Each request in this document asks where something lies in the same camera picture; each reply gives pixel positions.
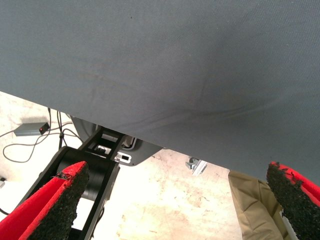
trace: black cable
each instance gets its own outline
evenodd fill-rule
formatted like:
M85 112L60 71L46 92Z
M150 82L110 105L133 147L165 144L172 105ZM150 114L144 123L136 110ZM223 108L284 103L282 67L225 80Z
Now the black cable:
M11 131L6 132L6 133L0 135L0 138L3 137L3 136L5 136L5 135L7 135L7 134L10 134L10 133L12 133L12 132L14 132L14 131L15 131L15 130L11 130Z
M4 215L9 215L9 213L7 213L6 211L2 210L1 208L0 208L0 213L2 213Z
M14 162L14 163L23 164L23 163L28 162L28 161L31 159L32 155L34 154L36 145L38 145L38 144L42 143L44 140L46 140L46 138L49 136L49 134L50 134L50 132L51 132L52 119L51 119L51 109L50 109L50 108L48 108L48 112L49 112L49 118L50 118L50 125L49 125L49 132L48 132L48 134L39 136L39 137L36 139L36 141L35 141L34 144L12 143L12 144L9 144L9 145L5 146L5 147L3 148L3 150L2 150L2 154L3 154L3 156L4 156L7 160L9 160L9 161L11 161L11 162ZM31 151L31 153L30 153L30 156L29 156L29 158L28 158L27 160L25 160L25 161L16 161L16 160L13 160L13 159L7 157L6 154L5 154L6 148L8 148L8 147L10 147L10 146L28 146L28 147L32 147L32 146L33 146L33 148L32 148L32 151Z
M63 131L62 131L61 112L58 111L58 110L56 111L56 119L57 119L58 126L59 126L59 129L60 129L60 136L59 136L60 140L59 140L59 146L58 146L58 149L60 149L60 148L62 148L62 142L64 142L64 144L65 144L66 146L68 146L68 145L67 145L67 143L66 143L66 140L65 140L65 137L64 137L64 133L63 133Z
M95 233L96 227L97 227L99 221L102 219L104 213L105 213L105 207L102 208L102 210L100 212L100 216L98 217L98 219L97 219L97 221L96 221L96 223L94 225L94 228L93 228L93 231L92 231L92 234L91 234L91 238L95 238L94 233Z
M70 130L69 128L63 129L62 133L64 134L65 131L71 132L71 133L72 133L75 137L77 137L82 143L84 143L84 141L83 141L77 134L75 134L72 130Z

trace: red foam pad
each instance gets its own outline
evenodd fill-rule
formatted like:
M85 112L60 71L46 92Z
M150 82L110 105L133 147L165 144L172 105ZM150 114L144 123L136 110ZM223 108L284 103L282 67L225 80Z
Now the red foam pad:
M26 240L87 163L75 163L55 176L0 222L1 239Z
M320 207L320 187L317 186L315 183L301 175L296 170L283 165L278 164L275 161L271 162L272 165L279 166L279 169L284 171L285 177L289 179L293 184L298 181L301 181L301 190L308 195L310 200Z

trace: concrete floor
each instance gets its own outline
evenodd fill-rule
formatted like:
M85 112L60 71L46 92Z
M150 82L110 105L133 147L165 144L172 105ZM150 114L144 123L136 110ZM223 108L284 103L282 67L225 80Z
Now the concrete floor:
M49 121L47 108L0 92L0 135L21 123ZM52 110L52 127L57 127ZM70 119L63 114L62 121ZM16 137L10 133L0 139L0 149L10 143L34 143L37 137ZM66 137L69 146L81 142ZM39 144L27 163L13 163L0 154L0 176L7 182L0 189L0 207L12 211L58 150L59 135ZM13 146L6 151L23 161L32 147ZM194 177L185 167L189 156L169 149L161 150L134 167L121 166L111 199L96 227L94 239L102 240L240 240L241 230L230 192L229 170L208 164ZM74 225L83 224L91 202L82 199ZM0 213L0 220L5 216Z

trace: tan cloth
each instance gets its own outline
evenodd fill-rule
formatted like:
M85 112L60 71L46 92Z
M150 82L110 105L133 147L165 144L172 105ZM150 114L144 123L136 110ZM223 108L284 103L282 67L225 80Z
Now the tan cloth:
M230 171L229 183L244 240L290 240L282 207L266 182Z

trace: gray fabric panel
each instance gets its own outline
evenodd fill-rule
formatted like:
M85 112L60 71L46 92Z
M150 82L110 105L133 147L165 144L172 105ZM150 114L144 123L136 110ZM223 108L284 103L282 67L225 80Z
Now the gray fabric panel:
M265 179L320 184L318 1L1 1L0 90Z

